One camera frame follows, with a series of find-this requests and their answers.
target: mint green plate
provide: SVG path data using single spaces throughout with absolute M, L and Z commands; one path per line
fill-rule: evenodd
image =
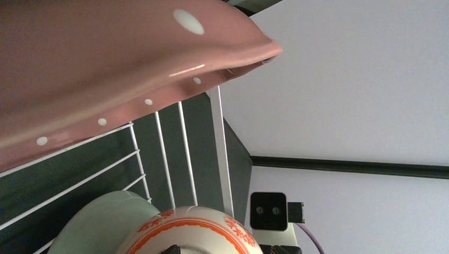
M 133 192 L 117 191 L 94 199 L 67 223 L 48 254 L 111 254 L 159 211 Z

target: dish rack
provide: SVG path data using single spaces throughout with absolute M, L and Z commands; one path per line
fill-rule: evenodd
M 219 168 L 219 175 L 220 175 L 220 184 L 221 184 L 224 212 L 231 215 L 232 217 L 234 217 L 234 208 L 233 208 L 233 203 L 232 203 L 232 192 L 231 192 L 231 185 L 230 185 L 230 178 L 229 178 L 228 157 L 227 157 L 227 149 L 226 149 L 226 139 L 225 139 L 225 134 L 224 134 L 225 129 L 224 129 L 224 122 L 223 122 L 222 107 L 221 107 L 220 87 L 215 87 L 215 88 L 211 89 L 208 92 L 208 94 L 210 97 L 211 109 L 212 109 L 213 129 L 214 129 L 214 135 L 215 135 L 215 146 L 217 148 L 218 168 Z M 189 150 L 188 141 L 187 141 L 187 132 L 186 132 L 186 127 L 185 127 L 184 111 L 183 111 L 182 102 L 178 102 L 177 106 L 178 106 L 178 110 L 179 110 L 179 118 L 181 121 L 181 130 L 182 130 L 184 149 L 185 149 L 185 154 L 186 154 L 186 159 L 187 159 L 187 169 L 188 169 L 188 174 L 190 177 L 190 183 L 191 183 L 191 187 L 192 187 L 191 191 L 192 191 L 192 195 L 193 195 L 193 202 L 194 202 L 194 205 L 198 205 L 198 201 L 196 198 L 195 182 L 194 182 L 194 178 L 193 178 L 192 163 L 191 163 L 191 158 L 190 158 L 190 150 Z M 159 118 L 159 112 L 155 112 L 155 119 L 156 119 L 157 131 L 158 131 L 158 136 L 159 136 L 160 149 L 161 149 L 163 162 L 164 162 L 165 175 L 166 175 L 167 184 L 168 184 L 168 191 L 169 191 L 169 195 L 170 195 L 170 202 L 171 202 L 172 208 L 175 208 L 175 198 L 174 198 L 174 194 L 173 194 L 172 181 L 170 178 L 170 171 L 168 168 L 167 155 L 166 155 L 166 150 L 165 150 L 164 137 L 163 137 L 163 133 L 162 133 L 162 126 L 161 126 L 160 118 Z M 39 209 L 42 209 L 43 207 L 50 205 L 55 200 L 72 192 L 73 190 L 79 188 L 81 185 L 88 183 L 89 181 L 106 173 L 108 170 L 114 168 L 115 166 L 119 165 L 120 163 L 122 163 L 132 157 L 136 157 L 136 159 L 137 159 L 137 164 L 138 164 L 138 169 L 139 169 L 140 175 L 139 175 L 139 177 L 134 179 L 132 182 L 130 182 L 125 188 L 123 188 L 123 190 L 126 191 L 129 188 L 131 188 L 132 186 L 136 185 L 138 182 L 142 182 L 143 188 L 145 190 L 145 198 L 147 199 L 148 202 L 151 203 L 151 196 L 150 196 L 150 192 L 148 190 L 146 173 L 145 173 L 145 170 L 142 165 L 140 149 L 138 147 L 138 142 L 137 142 L 137 138 L 136 138 L 136 134 L 134 132 L 133 126 L 134 126 L 134 123 L 129 122 L 128 124 L 125 124 L 125 125 L 123 125 L 119 128 L 116 128 L 114 130 L 108 131 L 108 132 L 98 135 L 96 137 L 89 138 L 87 140 L 84 140 L 82 142 L 74 144 L 70 147 L 66 147 L 62 150 L 53 152 L 51 154 L 43 156 L 34 161 L 30 161 L 28 163 L 22 164 L 20 166 L 17 166 L 15 168 L 12 168 L 5 172 L 0 173 L 0 178 L 2 178 L 5 176 L 8 176 L 10 174 L 17 173 L 22 169 L 25 169 L 32 165 L 38 164 L 40 162 L 43 162 L 43 161 L 53 158 L 55 156 L 59 156 L 67 151 L 73 150 L 75 148 L 84 146 L 93 141 L 104 138 L 113 133 L 117 133 L 121 130 L 128 129 L 130 132 L 129 134 L 130 134 L 130 138 L 131 138 L 132 145 L 134 148 L 133 152 L 128 153 L 126 156 L 124 156 L 124 157 L 118 159 L 117 161 L 115 161 L 114 163 L 104 167 L 100 171 L 95 172 L 94 174 L 84 178 L 83 180 L 79 181 L 78 183 L 59 192 L 58 194 L 54 195 L 53 197 L 46 199 L 45 201 L 39 203 L 38 205 L 36 205 L 30 209 L 27 209 L 26 211 L 22 212 L 21 214 L 17 215 L 16 217 L 4 222 L 3 224 L 0 225 L 0 233 L 4 229 L 9 227 L 10 225 L 26 218 L 27 216 L 36 212 Z M 47 244 L 45 244 L 44 246 L 39 248 L 37 251 L 35 251 L 34 254 L 43 253 L 51 246 L 52 243 L 53 243 L 53 240 L 49 241 Z

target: black metal rod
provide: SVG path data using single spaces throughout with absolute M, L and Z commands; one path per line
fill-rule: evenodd
M 449 167 L 251 156 L 253 166 L 449 179 Z

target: wire rack bar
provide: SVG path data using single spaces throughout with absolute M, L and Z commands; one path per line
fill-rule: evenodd
M 210 90 L 213 131 L 215 133 L 215 145 L 217 147 L 218 171 L 220 173 L 221 195 L 223 196 L 224 212 L 234 217 L 234 205 L 232 203 L 231 180 L 229 178 L 228 153 L 226 150 L 225 124 L 223 110 L 221 108 L 220 87 Z
M 78 188 L 79 186 L 85 184 L 86 182 L 88 182 L 88 181 L 94 179 L 95 177 L 97 177 L 97 176 L 103 174 L 104 172 L 110 170 L 111 168 L 117 166 L 118 164 L 122 163 L 123 161 L 125 161 L 125 160 L 129 159 L 130 157 L 136 155 L 138 152 L 139 152 L 139 150 L 136 150 L 136 151 L 134 151 L 134 152 L 128 154 L 127 156 L 125 156 L 125 157 L 121 158 L 120 160 L 114 162 L 113 164 L 111 164 L 111 165 L 105 167 L 104 169 L 98 171 L 97 173 L 95 173 L 95 174 L 93 174 L 93 175 L 91 175 L 91 176 L 85 178 L 85 179 L 82 180 L 81 182 L 79 182 L 79 183 L 73 185 L 72 187 L 70 187 L 70 188 L 68 188 L 68 189 L 66 189 L 66 190 L 64 190 L 64 191 L 62 191 L 62 192 L 60 192 L 59 194 L 57 194 L 57 195 L 55 195 L 55 196 L 53 196 L 53 197 L 51 197 L 51 198 L 45 200 L 44 202 L 40 203 L 39 205 L 37 205 L 37 206 L 35 206 L 35 207 L 33 207 L 33 208 L 27 210 L 26 212 L 24 212 L 24 213 L 22 213 L 22 214 L 20 214 L 20 215 L 18 215 L 18 216 L 16 216 L 16 217 L 14 217 L 14 218 L 12 218 L 11 220 L 9 220 L 9 221 L 3 223 L 2 225 L 0 225 L 0 231 L 3 230 L 4 228 L 6 228 L 6 227 L 8 227 L 8 226 L 10 226 L 10 225 L 12 225 L 12 224 L 14 224 L 15 222 L 17 222 L 17 221 L 19 221 L 19 220 L 25 218 L 26 216 L 30 215 L 31 213 L 33 213 L 33 212 L 35 212 L 35 211 L 41 209 L 42 207 L 44 207 L 44 206 L 50 204 L 51 202 L 57 200 L 58 198 L 60 198 L 60 197 L 62 197 L 62 196 L 64 196 L 64 195 L 66 195 L 67 193 L 73 191 L 74 189 L 76 189 L 76 188 Z
M 187 158 L 188 176 L 190 178 L 190 186 L 192 188 L 193 203 L 195 205 L 198 205 L 198 200 L 196 198 L 195 180 L 193 178 L 192 161 L 190 159 L 190 150 L 188 148 L 187 131 L 185 129 L 184 110 L 182 108 L 182 102 L 178 102 L 178 109 L 179 109 L 179 119 L 181 121 L 181 130 L 184 139 L 185 156 Z
M 147 174 L 143 174 L 141 175 L 139 178 L 137 178 L 136 180 L 132 181 L 132 183 L 130 183 L 128 186 L 126 186 L 123 190 L 127 191 L 129 188 L 131 188 L 132 186 L 134 186 L 136 183 L 138 183 L 140 180 L 145 179 Z
M 33 252 L 33 254 L 40 254 L 40 253 L 44 252 L 46 249 L 50 248 L 50 246 L 53 244 L 54 241 L 55 241 L 54 239 L 49 241 L 47 244 L 42 246 L 39 250 Z
M 41 157 L 41 158 L 39 158 L 39 159 L 36 159 L 36 160 L 34 160 L 34 161 L 30 161 L 30 162 L 27 162 L 27 163 L 25 163 L 25 164 L 19 165 L 19 166 L 15 167 L 15 168 L 12 168 L 12 169 L 9 169 L 9 170 L 7 170 L 7 171 L 5 171 L 5 172 L 0 173 L 0 178 L 2 178 L 2 177 L 4 177 L 4 176 L 7 176 L 7 175 L 9 175 L 9 174 L 12 174 L 12 173 L 14 173 L 14 172 L 17 172 L 17 171 L 19 171 L 19 170 L 22 170 L 22 169 L 24 169 L 24 168 L 30 167 L 30 166 L 32 166 L 32 165 L 34 165 L 34 164 L 40 163 L 40 162 L 42 162 L 42 161 L 44 161 L 44 160 L 48 160 L 48 159 L 50 159 L 50 158 L 52 158 L 52 157 L 54 157 L 54 156 L 56 156 L 56 155 L 60 155 L 61 153 L 70 151 L 70 150 L 75 149 L 75 148 L 77 148 L 77 147 L 80 147 L 80 146 L 82 146 L 82 145 L 84 145 L 84 144 L 90 143 L 90 142 L 92 142 L 92 141 L 94 141 L 94 140 L 100 139 L 100 138 L 102 138 L 102 137 L 104 137 L 104 136 L 107 136 L 107 135 L 109 135 L 109 134 L 112 134 L 112 133 L 121 131 L 121 130 L 126 129 L 126 128 L 131 127 L 131 126 L 133 126 L 133 123 L 128 123 L 128 124 L 126 124 L 126 125 L 123 125 L 123 126 L 121 126 L 121 127 L 116 128 L 116 129 L 114 129 L 114 130 L 112 130 L 112 131 L 105 132 L 105 133 L 103 133 L 103 134 L 101 134 L 101 135 L 98 135 L 98 136 L 93 137 L 93 138 L 90 138 L 90 139 L 86 139 L 86 140 L 84 140 L 84 141 L 82 141 L 82 142 L 80 142 L 80 143 L 74 144 L 74 145 L 72 145 L 72 146 L 70 146 L 70 147 L 66 147 L 66 148 L 64 148 L 64 149 L 61 149 L 61 150 L 56 151 L 56 152 L 54 152 L 54 153 L 51 153 L 51 154 L 49 154 L 49 155 L 43 156 L 43 157 Z
M 165 176 L 167 177 L 168 193 L 170 195 L 170 201 L 172 202 L 172 208 L 176 208 L 175 196 L 173 195 L 172 179 L 170 178 L 170 170 L 168 170 L 167 153 L 165 152 L 164 136 L 162 135 L 162 127 L 160 126 L 159 112 L 155 112 L 157 133 L 159 134 L 160 149 L 162 151 L 162 158 L 164 160 Z
M 136 134 L 134 133 L 133 125 L 131 125 L 129 127 L 129 131 L 131 132 L 131 139 L 132 139 L 132 144 L 134 145 L 134 150 L 137 151 L 137 150 L 139 150 L 139 147 L 137 146 L 137 139 L 136 139 Z M 143 176 L 142 182 L 143 182 L 143 188 L 145 189 L 145 195 L 147 197 L 148 202 L 151 203 L 150 191 L 148 190 L 147 179 L 145 178 L 145 172 L 143 171 L 142 159 L 140 158 L 139 152 L 136 154 L 136 157 L 137 157 L 137 163 L 139 164 L 140 174 Z

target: white bowl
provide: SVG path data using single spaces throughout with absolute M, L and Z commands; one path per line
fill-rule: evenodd
M 116 254 L 160 253 L 172 245 L 181 253 L 262 254 L 239 222 L 214 209 L 190 206 L 164 211 L 145 222 Z
M 84 206 L 62 229 L 48 254 L 111 254 L 159 211 L 139 195 L 107 193 Z

